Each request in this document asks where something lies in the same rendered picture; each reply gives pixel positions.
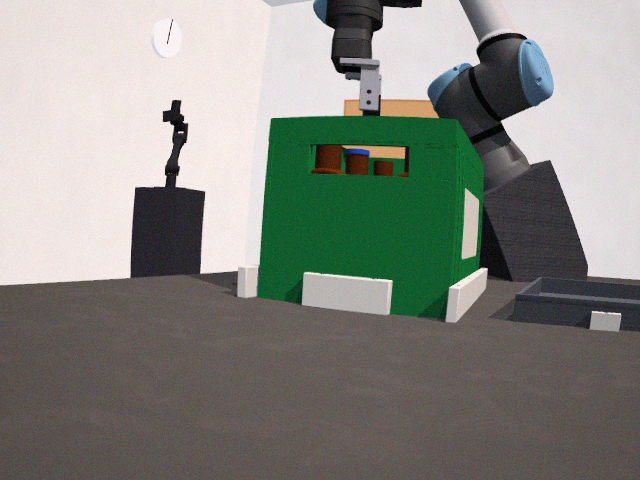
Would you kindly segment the green crate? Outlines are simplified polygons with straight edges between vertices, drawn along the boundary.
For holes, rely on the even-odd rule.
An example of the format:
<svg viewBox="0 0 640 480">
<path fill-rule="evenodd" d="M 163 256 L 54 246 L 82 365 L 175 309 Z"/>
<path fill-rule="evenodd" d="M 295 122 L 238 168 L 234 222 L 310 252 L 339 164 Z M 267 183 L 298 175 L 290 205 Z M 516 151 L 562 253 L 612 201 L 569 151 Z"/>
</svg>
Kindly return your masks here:
<svg viewBox="0 0 640 480">
<path fill-rule="evenodd" d="M 409 178 L 380 157 L 311 174 L 316 145 L 409 147 Z M 445 319 L 449 287 L 479 270 L 483 181 L 457 119 L 271 118 L 257 297 L 301 304 L 306 272 L 392 280 L 390 314 Z"/>
</svg>

